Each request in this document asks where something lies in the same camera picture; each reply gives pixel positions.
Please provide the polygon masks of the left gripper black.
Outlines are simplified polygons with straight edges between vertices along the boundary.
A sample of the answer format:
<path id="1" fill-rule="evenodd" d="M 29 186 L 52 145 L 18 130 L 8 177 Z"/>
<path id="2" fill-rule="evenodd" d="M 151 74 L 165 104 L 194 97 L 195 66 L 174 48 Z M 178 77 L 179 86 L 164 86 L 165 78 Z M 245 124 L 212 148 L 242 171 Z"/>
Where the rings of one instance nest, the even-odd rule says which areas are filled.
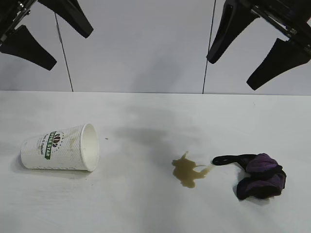
<path id="1" fill-rule="evenodd" d="M 93 27 L 77 0 L 38 2 L 58 14 L 84 38 L 88 38 L 93 32 Z M 51 70 L 57 61 L 35 40 L 27 27 L 21 25 L 15 30 L 30 8 L 30 0 L 0 0 L 0 51 Z"/>

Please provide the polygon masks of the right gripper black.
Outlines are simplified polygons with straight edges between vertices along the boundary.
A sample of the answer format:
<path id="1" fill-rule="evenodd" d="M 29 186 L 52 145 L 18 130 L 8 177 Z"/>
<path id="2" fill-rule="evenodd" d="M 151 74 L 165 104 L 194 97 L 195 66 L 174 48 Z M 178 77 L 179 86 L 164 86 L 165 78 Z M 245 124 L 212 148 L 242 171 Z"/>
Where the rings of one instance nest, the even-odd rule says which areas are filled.
<path id="1" fill-rule="evenodd" d="M 257 90 L 278 75 L 309 62 L 311 57 L 311 2 L 309 0 L 227 0 L 207 60 L 216 63 L 251 22 L 254 11 L 288 38 L 276 39 L 266 58 L 246 83 Z"/>

